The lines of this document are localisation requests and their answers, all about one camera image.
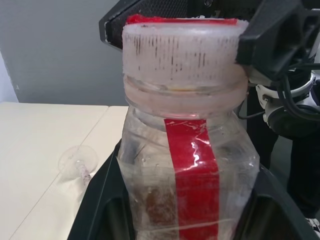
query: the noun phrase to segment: red lid top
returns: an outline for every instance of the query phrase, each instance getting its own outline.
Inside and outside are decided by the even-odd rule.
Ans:
[[[238,22],[235,18],[164,18],[164,17],[145,17],[140,14],[129,16],[126,24],[147,24],[147,23],[180,23],[180,24],[222,24],[222,25],[236,25]]]

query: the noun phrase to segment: red tape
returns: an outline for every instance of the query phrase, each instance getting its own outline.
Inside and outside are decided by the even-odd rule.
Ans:
[[[145,17],[140,14],[129,16],[126,24],[147,24],[147,23],[179,23],[179,24],[221,24],[236,25],[238,22],[235,18],[164,18],[164,17]]]
[[[219,169],[206,120],[165,119],[177,197],[180,240],[217,240]]]

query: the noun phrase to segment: clear plastic bottle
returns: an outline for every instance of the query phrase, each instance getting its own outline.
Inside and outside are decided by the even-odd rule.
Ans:
[[[234,64],[245,27],[213,21],[124,28],[130,107],[118,162],[137,240],[233,238],[259,172],[259,157],[232,112],[247,90]],[[214,56],[219,48],[224,54]]]

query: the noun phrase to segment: table surface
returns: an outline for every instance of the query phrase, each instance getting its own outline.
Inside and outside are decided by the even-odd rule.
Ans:
[[[0,239],[66,240],[81,192],[58,169],[89,146],[98,167],[121,138],[128,107],[0,103]]]

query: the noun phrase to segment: gray wall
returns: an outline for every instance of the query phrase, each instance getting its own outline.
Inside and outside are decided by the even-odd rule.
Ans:
[[[121,52],[99,20],[118,0],[0,0],[0,50],[20,102],[125,105]]]

